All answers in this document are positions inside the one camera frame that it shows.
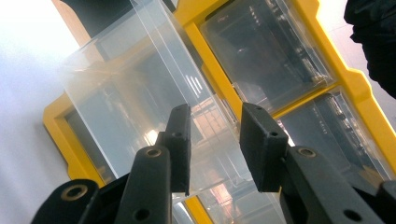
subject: transparent plastic container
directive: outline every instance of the transparent plastic container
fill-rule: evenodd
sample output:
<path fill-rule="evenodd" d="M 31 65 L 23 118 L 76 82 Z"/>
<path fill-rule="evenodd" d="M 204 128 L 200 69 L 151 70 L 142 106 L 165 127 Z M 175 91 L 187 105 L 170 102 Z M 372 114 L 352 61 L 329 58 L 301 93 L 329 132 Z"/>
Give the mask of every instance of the transparent plastic container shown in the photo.
<path fill-rule="evenodd" d="M 342 90 L 332 91 L 281 117 L 278 124 L 290 145 L 312 147 L 350 183 L 377 188 L 393 172 L 351 108 Z"/>
<path fill-rule="evenodd" d="M 97 145 L 87 153 L 102 178 L 108 183 L 129 173 L 136 151 L 153 145 L 172 108 L 185 103 L 192 111 L 191 195 L 248 175 L 238 141 L 172 14 L 161 1 L 132 4 L 62 70 L 64 88 Z M 174 194 L 174 203 L 182 199 Z"/>
<path fill-rule="evenodd" d="M 198 195 L 214 223 L 286 223 L 274 193 L 259 193 L 253 180 L 226 181 Z"/>
<path fill-rule="evenodd" d="M 275 111 L 332 83 L 283 1 L 236 0 L 211 15 L 201 32 L 242 101 Z"/>
<path fill-rule="evenodd" d="M 352 186 L 371 191 L 394 174 L 351 108 L 342 89 L 336 89 L 277 122 L 291 146 L 318 150 Z M 215 223 L 285 223 L 277 196 L 259 193 L 249 179 L 226 181 L 198 195 Z"/>

